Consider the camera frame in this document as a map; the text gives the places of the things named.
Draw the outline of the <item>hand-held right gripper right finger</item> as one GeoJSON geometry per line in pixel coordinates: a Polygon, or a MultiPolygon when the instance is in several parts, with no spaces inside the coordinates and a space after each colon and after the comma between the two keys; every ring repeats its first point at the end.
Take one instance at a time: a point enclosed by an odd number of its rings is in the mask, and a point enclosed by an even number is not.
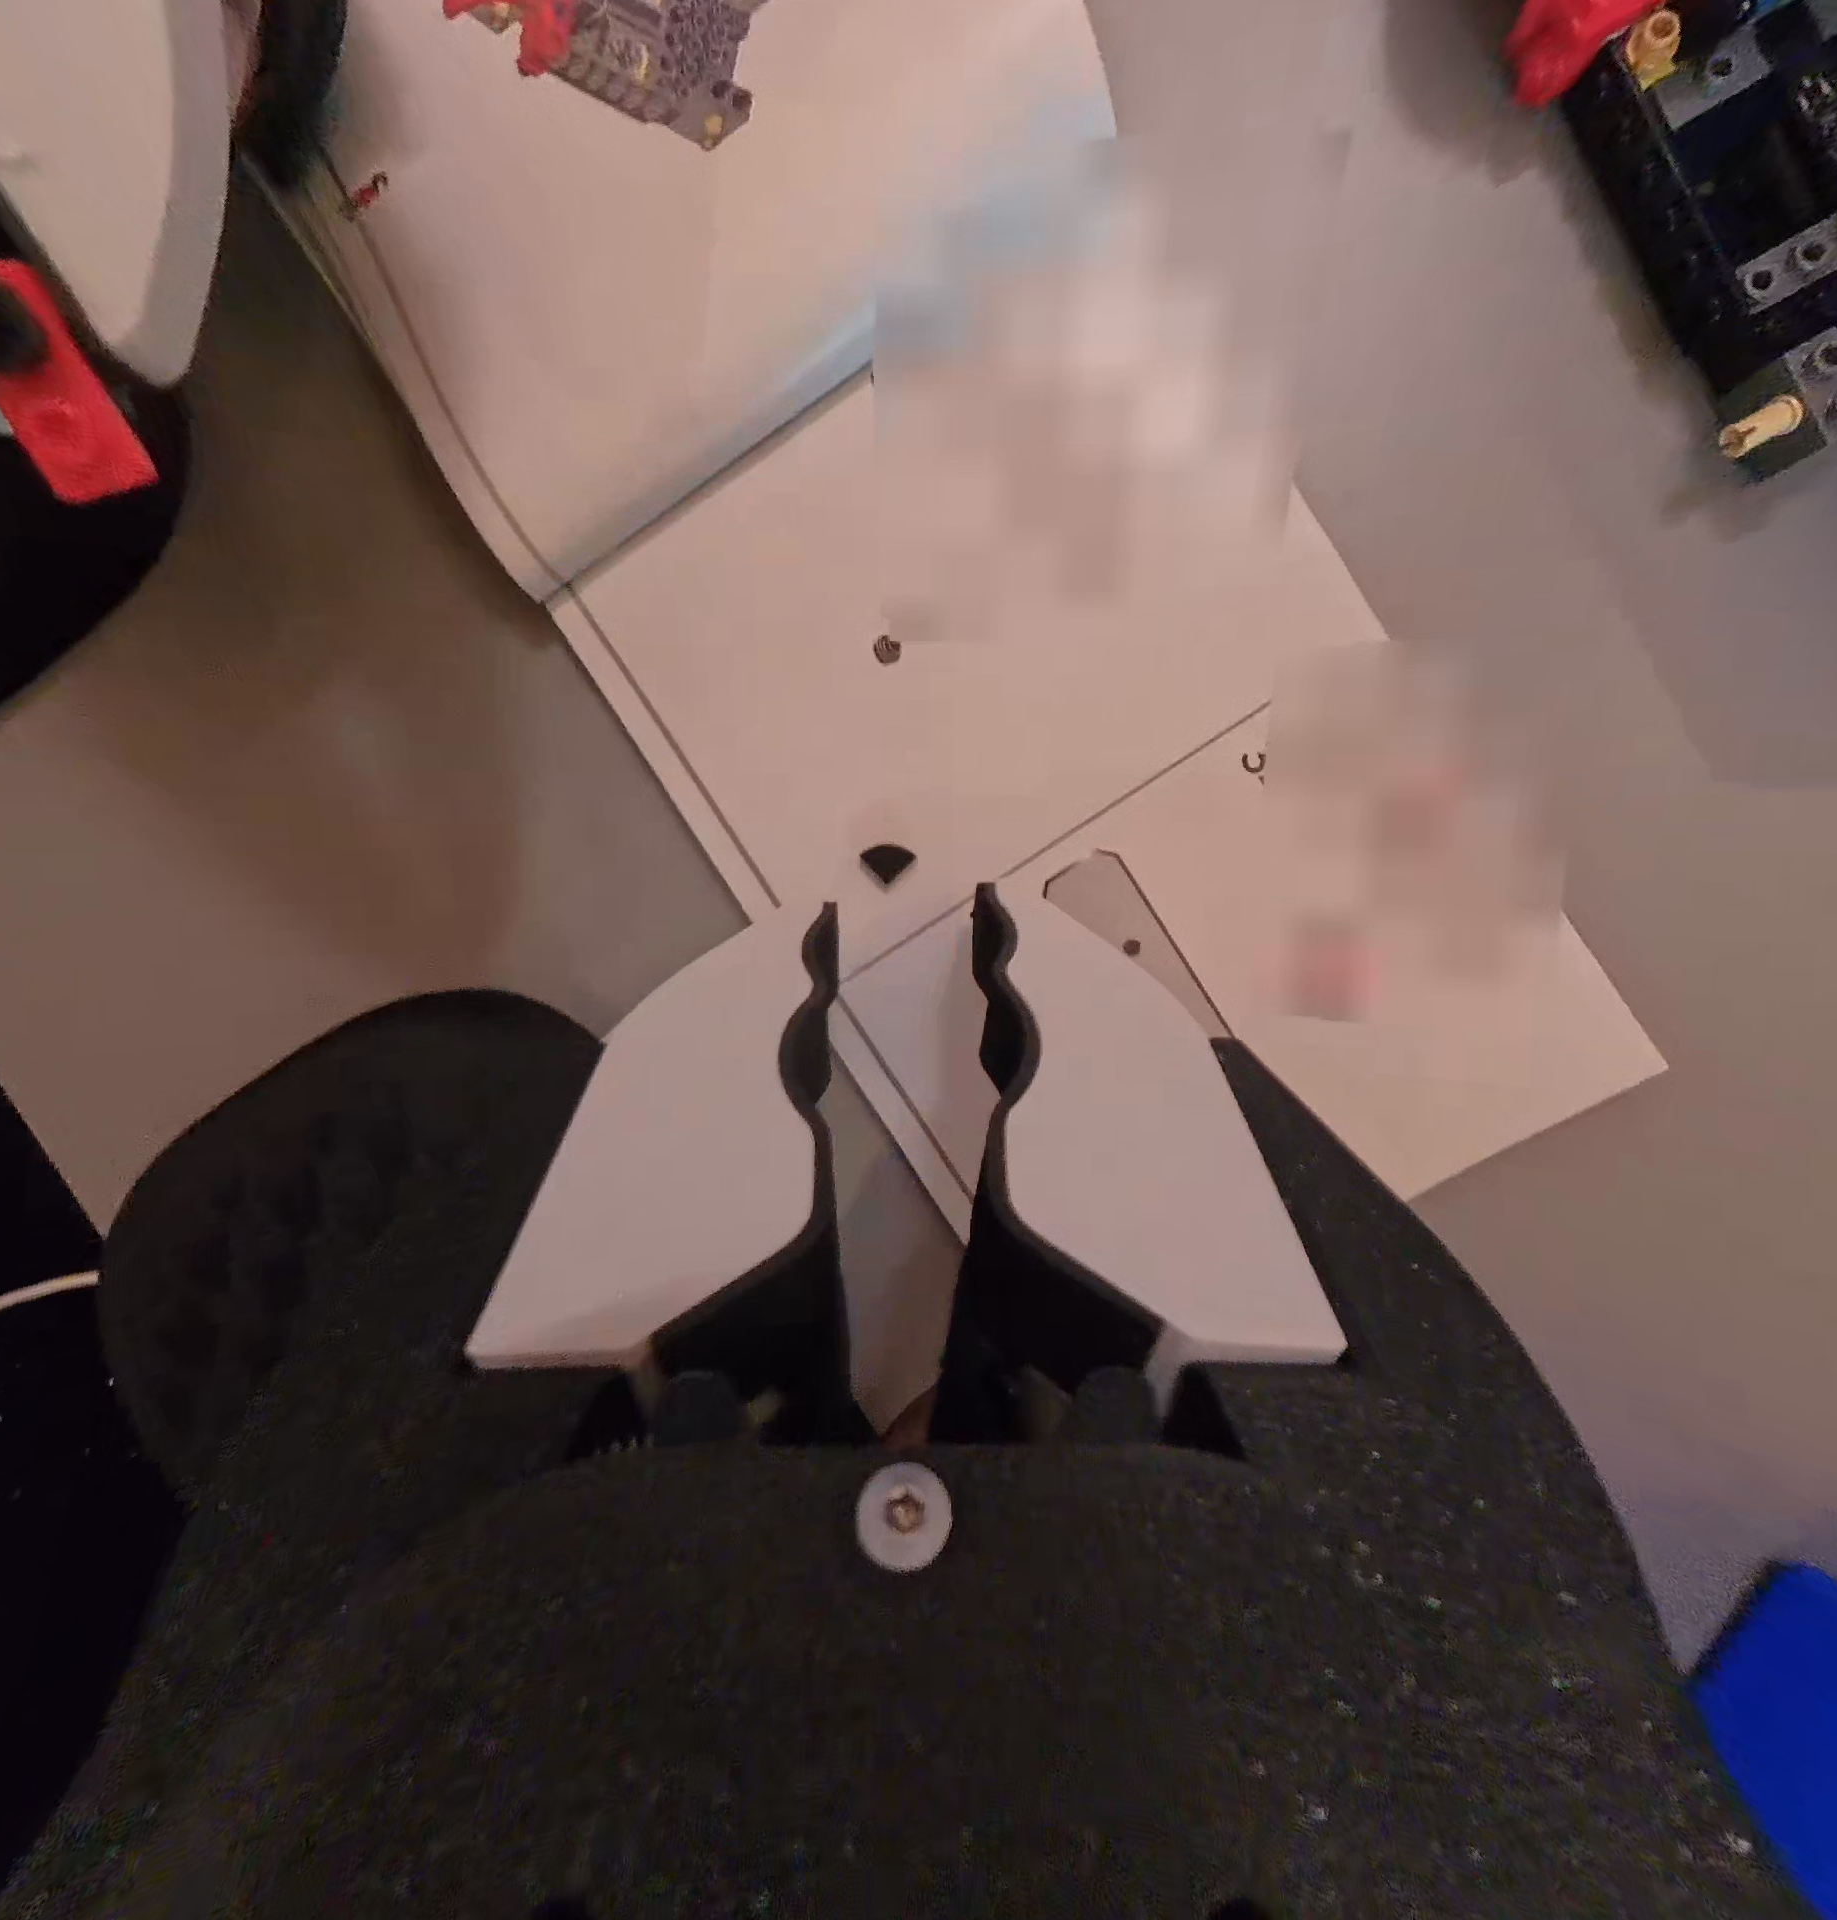
{"type": "Polygon", "coordinates": [[[1348,1333],[1214,1037],[1030,883],[973,903],[979,1067],[994,1095],[929,1437],[1027,1433],[1025,1379],[1128,1382],[1191,1428],[1214,1370],[1333,1371],[1348,1333]]]}

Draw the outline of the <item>lego instruction booklet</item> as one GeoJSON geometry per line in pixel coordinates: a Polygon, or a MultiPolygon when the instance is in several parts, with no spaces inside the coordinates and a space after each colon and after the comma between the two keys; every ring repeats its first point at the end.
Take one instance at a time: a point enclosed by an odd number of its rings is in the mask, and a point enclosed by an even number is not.
{"type": "Polygon", "coordinates": [[[993,1092],[973,892],[1123,859],[1216,1018],[1404,1197],[1667,1072],[1568,918],[1462,997],[1264,1012],[1241,959],[1281,667],[1386,632],[1277,454],[1127,469],[1065,584],[973,447],[937,625],[880,582],[882,244],[1117,139],[1073,1],[349,3],[283,194],[481,538],[551,614],[738,905],[834,899],[834,1051],[955,1233],[993,1092]],[[860,868],[891,842],[891,890],[860,868]]]}

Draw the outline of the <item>black mesh chair cushion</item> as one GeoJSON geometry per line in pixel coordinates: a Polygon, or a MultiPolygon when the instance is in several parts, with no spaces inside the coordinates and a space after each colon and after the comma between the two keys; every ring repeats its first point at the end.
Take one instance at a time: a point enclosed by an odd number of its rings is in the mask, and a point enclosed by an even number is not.
{"type": "Polygon", "coordinates": [[[407,1301],[412,1340],[461,1351],[599,1060],[544,1002],[409,996],[283,1057],[146,1166],[104,1239],[97,1317],[182,1503],[320,1311],[407,1301]]]}

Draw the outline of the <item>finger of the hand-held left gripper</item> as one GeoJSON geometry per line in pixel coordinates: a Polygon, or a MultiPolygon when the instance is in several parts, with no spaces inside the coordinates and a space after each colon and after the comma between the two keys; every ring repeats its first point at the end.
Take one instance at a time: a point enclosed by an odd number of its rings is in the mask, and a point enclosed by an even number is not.
{"type": "Polygon", "coordinates": [[[232,3],[0,1],[0,202],[94,339],[154,388],[195,356],[232,121],[232,3]]]}

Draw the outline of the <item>blue plastic container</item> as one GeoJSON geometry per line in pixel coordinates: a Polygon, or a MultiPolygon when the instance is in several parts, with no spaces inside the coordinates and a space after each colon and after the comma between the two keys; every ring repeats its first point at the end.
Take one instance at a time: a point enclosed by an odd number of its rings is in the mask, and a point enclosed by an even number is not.
{"type": "Polygon", "coordinates": [[[1837,1918],[1837,1578],[1771,1561],[1693,1665],[1692,1695],[1774,1854],[1837,1918]]]}

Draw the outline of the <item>black rounded object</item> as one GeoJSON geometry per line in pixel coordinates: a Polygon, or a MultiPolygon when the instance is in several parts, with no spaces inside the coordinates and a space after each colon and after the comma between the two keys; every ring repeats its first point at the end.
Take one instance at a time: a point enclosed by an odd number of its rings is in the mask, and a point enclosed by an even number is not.
{"type": "Polygon", "coordinates": [[[118,401],[158,467],[158,480],[137,491],[60,502],[0,435],[0,706],[137,591],[180,517],[190,477],[182,391],[129,381],[118,401]]]}

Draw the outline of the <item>partly built lego model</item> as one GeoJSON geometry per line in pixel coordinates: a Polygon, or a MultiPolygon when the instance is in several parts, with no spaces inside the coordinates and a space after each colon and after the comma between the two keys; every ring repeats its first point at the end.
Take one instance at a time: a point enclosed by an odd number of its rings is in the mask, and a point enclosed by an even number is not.
{"type": "Polygon", "coordinates": [[[1514,100],[1564,112],[1721,456],[1837,446],[1837,1],[1525,1],[1514,100]]]}

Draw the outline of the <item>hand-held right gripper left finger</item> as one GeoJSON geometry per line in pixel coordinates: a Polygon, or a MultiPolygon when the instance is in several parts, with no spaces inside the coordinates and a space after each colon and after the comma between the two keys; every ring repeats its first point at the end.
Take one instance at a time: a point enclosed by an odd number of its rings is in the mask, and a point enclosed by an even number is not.
{"type": "Polygon", "coordinates": [[[464,1341],[483,1373],[727,1379],[789,1444],[865,1433],[839,1259],[834,902],[779,908],[599,1047],[464,1341]]]}

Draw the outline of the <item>red lego piece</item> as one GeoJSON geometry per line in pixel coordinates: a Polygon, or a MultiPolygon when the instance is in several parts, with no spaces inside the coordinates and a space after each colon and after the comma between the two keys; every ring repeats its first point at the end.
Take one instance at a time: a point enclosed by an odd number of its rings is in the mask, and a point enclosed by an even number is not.
{"type": "Polygon", "coordinates": [[[78,343],[44,276],[0,255],[0,281],[18,291],[44,328],[48,353],[0,373],[0,417],[51,493],[73,507],[143,491],[160,467],[108,380],[78,343]]]}

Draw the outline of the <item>person's left forearm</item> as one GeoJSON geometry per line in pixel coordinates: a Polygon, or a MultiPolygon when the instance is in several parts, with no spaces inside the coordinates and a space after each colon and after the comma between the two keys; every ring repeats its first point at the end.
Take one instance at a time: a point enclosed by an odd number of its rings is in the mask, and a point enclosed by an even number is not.
{"type": "Polygon", "coordinates": [[[292,189],[316,151],[350,6],[254,1],[248,10],[251,65],[235,108],[235,143],[270,186],[292,189]]]}

